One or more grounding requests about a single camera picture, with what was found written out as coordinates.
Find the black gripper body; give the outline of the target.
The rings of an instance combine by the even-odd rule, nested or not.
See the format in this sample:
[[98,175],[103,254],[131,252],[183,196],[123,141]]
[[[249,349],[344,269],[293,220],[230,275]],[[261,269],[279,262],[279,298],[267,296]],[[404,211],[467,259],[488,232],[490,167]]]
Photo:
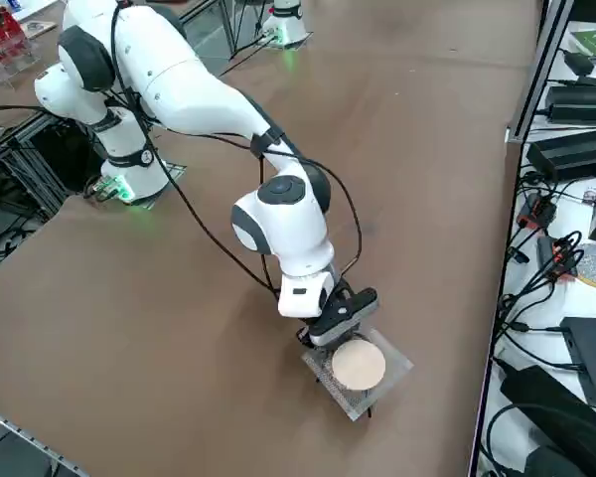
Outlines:
[[346,280],[340,280],[325,303],[319,318],[307,324],[307,337],[314,347],[340,343],[357,330],[361,322],[378,308],[374,288],[354,291]]

